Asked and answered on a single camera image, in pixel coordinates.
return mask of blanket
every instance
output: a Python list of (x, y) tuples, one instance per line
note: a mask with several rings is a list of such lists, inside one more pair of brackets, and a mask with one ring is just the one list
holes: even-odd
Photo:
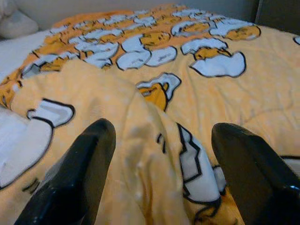
[(0, 85), (30, 122), (0, 165), (0, 221), (91, 123), (116, 129), (97, 224), (243, 224), (211, 148), (218, 122), (299, 156), (293, 34), (182, 5), (77, 15)]

